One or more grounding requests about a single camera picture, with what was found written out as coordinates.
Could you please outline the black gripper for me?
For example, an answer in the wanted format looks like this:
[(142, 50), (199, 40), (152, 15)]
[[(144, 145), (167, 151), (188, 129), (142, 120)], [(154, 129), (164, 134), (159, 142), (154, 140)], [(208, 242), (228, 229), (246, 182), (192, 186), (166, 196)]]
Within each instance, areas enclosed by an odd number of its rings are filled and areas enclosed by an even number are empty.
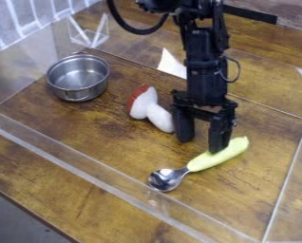
[(172, 91), (172, 120), (178, 141), (186, 143), (194, 138), (194, 119), (211, 122), (208, 145), (212, 154), (222, 151), (231, 139), (236, 103), (226, 98), (227, 85), (236, 79), (227, 79), (227, 61), (186, 61), (187, 90)]

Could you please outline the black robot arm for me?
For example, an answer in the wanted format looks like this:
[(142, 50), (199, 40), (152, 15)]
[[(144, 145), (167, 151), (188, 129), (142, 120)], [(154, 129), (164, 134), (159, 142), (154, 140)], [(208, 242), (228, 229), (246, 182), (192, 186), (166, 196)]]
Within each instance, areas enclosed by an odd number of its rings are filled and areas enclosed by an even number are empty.
[(210, 123), (208, 150), (222, 151), (236, 124), (238, 104), (226, 98), (228, 34), (222, 0), (183, 0), (174, 20), (180, 29), (187, 59), (187, 90), (172, 90), (171, 114), (179, 142), (195, 135), (194, 120)]

